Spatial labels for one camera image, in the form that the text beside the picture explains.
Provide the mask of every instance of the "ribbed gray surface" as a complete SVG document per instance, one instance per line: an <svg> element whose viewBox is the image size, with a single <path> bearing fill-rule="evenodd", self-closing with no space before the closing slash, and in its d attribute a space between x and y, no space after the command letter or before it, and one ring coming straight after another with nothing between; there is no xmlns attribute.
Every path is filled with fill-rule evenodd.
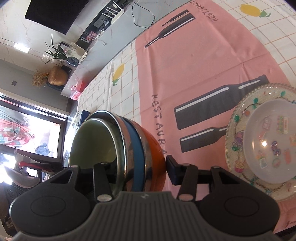
<svg viewBox="0 0 296 241"><path fill-rule="evenodd" d="M116 200L97 204L87 221L67 234L56 237L31 237L18 233L14 240L279 241L280 239L271 232L250 238L224 234L206 223L193 203L180 202L174 199L170 192L121 192Z"/></svg>

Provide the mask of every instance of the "yellow lemon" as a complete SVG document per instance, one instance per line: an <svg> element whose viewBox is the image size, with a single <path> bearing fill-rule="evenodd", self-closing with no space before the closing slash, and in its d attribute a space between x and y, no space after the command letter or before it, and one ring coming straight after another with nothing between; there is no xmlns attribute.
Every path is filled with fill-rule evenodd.
<svg viewBox="0 0 296 241"><path fill-rule="evenodd" d="M112 79L112 81L115 81L115 80L119 79L120 76L122 75L123 71L124 71L124 64L120 65L120 66L117 68L117 70L115 71L115 73L114 73L114 75L113 75L113 79Z"/></svg>
<svg viewBox="0 0 296 241"><path fill-rule="evenodd" d="M260 9L252 6L252 5L248 5L248 4L242 4L241 7L239 8L244 14L253 16L253 17L269 17L269 15L267 15L267 13L263 10L262 12L260 12Z"/></svg>

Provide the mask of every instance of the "power cord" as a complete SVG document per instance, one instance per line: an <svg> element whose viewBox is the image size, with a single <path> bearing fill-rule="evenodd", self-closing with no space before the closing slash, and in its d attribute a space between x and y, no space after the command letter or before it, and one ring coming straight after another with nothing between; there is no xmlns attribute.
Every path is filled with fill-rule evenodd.
<svg viewBox="0 0 296 241"><path fill-rule="evenodd" d="M140 6L139 4L135 3L135 2L133 2L133 3L136 4L136 5L138 5L139 7L143 8L143 9L146 9L146 8ZM149 11L149 12L153 15L153 17L154 17L154 19L153 19L153 21L152 21L152 23L151 23L151 25L150 25L150 27L151 27L152 24L153 24L153 22L154 22L154 20L155 20L155 15L154 15L150 10L148 10L148 9L146 9L146 10ZM131 5L131 14L133 15L133 5ZM133 23L134 23L136 26L138 26L138 27L141 27L141 28L147 28L147 27L144 27L144 26L137 25L136 22L135 22L135 16L134 16L134 15L133 15Z"/></svg>

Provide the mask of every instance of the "dried flower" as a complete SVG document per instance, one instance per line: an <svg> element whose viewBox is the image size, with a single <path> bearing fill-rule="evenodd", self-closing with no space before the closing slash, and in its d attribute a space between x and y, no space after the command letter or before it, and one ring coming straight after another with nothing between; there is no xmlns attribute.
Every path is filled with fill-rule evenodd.
<svg viewBox="0 0 296 241"><path fill-rule="evenodd" d="M33 86L42 86L46 84L47 82L48 73L41 72L40 70L37 70L37 72L33 75Z"/></svg>

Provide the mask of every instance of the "black screen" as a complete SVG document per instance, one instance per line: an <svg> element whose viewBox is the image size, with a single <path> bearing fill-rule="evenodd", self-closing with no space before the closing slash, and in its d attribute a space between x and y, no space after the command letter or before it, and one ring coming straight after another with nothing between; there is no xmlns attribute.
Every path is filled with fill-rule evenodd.
<svg viewBox="0 0 296 241"><path fill-rule="evenodd" d="M32 0L26 19L66 34L89 0Z"/></svg>

